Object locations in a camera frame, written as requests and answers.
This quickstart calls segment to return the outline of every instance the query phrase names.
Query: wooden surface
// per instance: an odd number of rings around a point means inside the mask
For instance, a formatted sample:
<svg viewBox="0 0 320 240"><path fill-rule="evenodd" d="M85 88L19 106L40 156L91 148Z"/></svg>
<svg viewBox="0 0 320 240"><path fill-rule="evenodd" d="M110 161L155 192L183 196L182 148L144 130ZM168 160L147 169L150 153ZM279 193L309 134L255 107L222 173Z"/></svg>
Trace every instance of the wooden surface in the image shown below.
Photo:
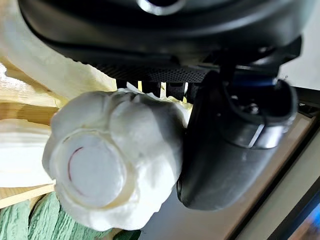
<svg viewBox="0 0 320 240"><path fill-rule="evenodd" d="M33 187L0 187L0 209L28 199L36 198L52 191L54 191L53 184Z"/></svg>

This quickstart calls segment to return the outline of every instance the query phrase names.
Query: papery garlic husk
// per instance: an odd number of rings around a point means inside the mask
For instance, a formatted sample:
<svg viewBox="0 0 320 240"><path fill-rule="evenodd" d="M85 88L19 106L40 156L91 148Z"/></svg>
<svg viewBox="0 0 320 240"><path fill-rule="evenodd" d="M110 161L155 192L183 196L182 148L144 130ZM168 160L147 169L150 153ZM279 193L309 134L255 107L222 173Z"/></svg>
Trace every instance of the papery garlic husk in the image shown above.
<svg viewBox="0 0 320 240"><path fill-rule="evenodd" d="M42 165L50 127L25 119L0 120L0 188L52 184Z"/></svg>

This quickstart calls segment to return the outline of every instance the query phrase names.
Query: garlic skin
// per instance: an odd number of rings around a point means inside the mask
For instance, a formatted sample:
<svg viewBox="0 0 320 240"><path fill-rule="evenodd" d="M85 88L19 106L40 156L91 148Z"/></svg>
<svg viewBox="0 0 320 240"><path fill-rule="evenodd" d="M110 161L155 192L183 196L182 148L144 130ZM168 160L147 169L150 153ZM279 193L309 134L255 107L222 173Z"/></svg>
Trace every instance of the garlic skin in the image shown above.
<svg viewBox="0 0 320 240"><path fill-rule="evenodd" d="M28 28L18 0L0 0L0 56L63 100L90 91L116 91L116 80L54 51Z"/></svg>
<svg viewBox="0 0 320 240"><path fill-rule="evenodd" d="M144 227L181 173L186 116L128 89L71 100L51 120L42 160L65 211L97 231Z"/></svg>
<svg viewBox="0 0 320 240"><path fill-rule="evenodd" d="M0 120L0 187L23 188L54 181L42 165L50 127L25 119Z"/></svg>

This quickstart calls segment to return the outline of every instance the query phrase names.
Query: textured black plastic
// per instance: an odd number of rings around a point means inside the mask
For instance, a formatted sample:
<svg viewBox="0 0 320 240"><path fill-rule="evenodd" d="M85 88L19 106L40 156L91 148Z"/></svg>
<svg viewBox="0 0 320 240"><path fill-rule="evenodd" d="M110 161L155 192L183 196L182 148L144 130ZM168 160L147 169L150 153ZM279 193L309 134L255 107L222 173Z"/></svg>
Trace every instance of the textured black plastic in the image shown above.
<svg viewBox="0 0 320 240"><path fill-rule="evenodd" d="M208 53L225 48L288 45L301 34L314 3L237 0L202 11L154 16L107 0L19 0L33 32L74 60L112 64L119 55L127 56L124 61L147 54L154 55L150 62L164 56L181 65L201 62ZM107 56L104 61L99 52Z"/></svg>
<svg viewBox="0 0 320 240"><path fill-rule="evenodd" d="M293 88L280 81L276 87L262 87L273 98L262 95L257 100L265 112L242 112L230 101L227 87L211 78L218 74L206 76L193 105L177 184L180 201L197 210L226 208L250 188L288 131L298 105ZM264 104L278 108L268 112Z"/></svg>

